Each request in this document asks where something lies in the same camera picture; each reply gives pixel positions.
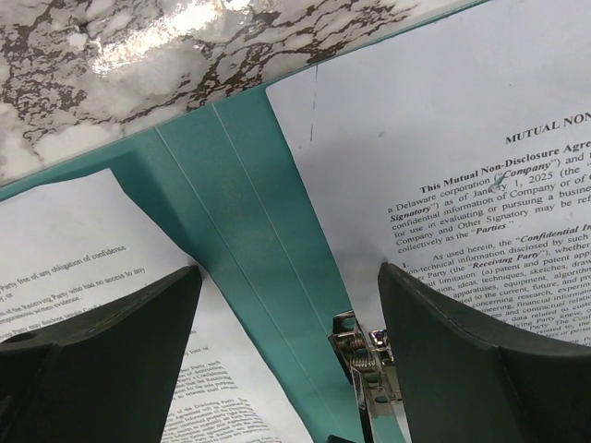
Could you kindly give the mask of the teal plastic folder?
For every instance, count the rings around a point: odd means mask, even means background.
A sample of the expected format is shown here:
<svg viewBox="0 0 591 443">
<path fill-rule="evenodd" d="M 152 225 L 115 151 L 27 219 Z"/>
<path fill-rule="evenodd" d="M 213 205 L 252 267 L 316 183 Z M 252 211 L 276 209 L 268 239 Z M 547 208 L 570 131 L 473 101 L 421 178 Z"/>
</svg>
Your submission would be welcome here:
<svg viewBox="0 0 591 443">
<path fill-rule="evenodd" d="M 1 194 L 110 168 L 216 280 L 317 442 L 362 438 L 349 309 L 265 93 L 454 1 L 5 1 Z"/>
</svg>

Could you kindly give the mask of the single printed paper sheet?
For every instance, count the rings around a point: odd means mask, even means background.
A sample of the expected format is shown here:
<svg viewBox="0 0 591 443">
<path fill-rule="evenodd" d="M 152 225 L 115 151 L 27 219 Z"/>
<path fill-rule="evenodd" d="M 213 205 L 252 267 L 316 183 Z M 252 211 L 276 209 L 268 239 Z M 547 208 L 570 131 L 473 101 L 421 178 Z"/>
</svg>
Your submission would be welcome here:
<svg viewBox="0 0 591 443">
<path fill-rule="evenodd" d="M 1 205 L 1 335 L 50 326 L 191 263 L 108 170 L 35 187 Z M 310 441 L 210 276 L 163 441 Z"/>
</svg>

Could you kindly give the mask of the silver folder clip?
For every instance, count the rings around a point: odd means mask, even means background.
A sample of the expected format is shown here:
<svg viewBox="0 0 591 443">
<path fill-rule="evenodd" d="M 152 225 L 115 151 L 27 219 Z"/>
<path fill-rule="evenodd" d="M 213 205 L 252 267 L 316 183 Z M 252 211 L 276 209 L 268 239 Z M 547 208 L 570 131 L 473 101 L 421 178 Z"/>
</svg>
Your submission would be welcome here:
<svg viewBox="0 0 591 443">
<path fill-rule="evenodd" d="M 376 442 L 374 422 L 403 415 L 403 397 L 386 329 L 365 332 L 355 312 L 345 311 L 332 320 L 329 343 L 353 386 L 363 438 Z"/>
</svg>

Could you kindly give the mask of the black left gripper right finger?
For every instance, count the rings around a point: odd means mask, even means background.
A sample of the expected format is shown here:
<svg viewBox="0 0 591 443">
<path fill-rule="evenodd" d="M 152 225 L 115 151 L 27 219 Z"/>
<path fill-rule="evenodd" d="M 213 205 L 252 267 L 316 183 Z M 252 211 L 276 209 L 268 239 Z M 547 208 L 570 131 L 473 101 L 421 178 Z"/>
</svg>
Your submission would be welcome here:
<svg viewBox="0 0 591 443">
<path fill-rule="evenodd" d="M 390 263 L 378 286 L 413 441 L 589 441 L 589 348 L 511 326 Z"/>
</svg>

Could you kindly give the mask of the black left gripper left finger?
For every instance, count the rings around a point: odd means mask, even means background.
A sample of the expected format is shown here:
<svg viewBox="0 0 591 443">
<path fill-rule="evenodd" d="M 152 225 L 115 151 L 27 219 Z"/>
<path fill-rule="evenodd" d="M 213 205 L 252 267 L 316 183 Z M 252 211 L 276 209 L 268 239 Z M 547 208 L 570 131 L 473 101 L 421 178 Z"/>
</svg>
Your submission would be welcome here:
<svg viewBox="0 0 591 443">
<path fill-rule="evenodd" d="M 3 341 L 2 441 L 160 441 L 201 286 L 187 266 Z"/>
</svg>

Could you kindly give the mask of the printed white paper sheets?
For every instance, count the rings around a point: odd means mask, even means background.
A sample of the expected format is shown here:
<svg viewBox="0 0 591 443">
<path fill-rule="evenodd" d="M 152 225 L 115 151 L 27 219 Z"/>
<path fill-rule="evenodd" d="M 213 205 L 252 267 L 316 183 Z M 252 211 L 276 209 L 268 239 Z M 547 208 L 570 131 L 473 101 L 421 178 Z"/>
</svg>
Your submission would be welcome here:
<svg viewBox="0 0 591 443">
<path fill-rule="evenodd" d="M 383 262 L 590 342 L 590 5 L 487 1 L 267 97 L 364 330 Z"/>
</svg>

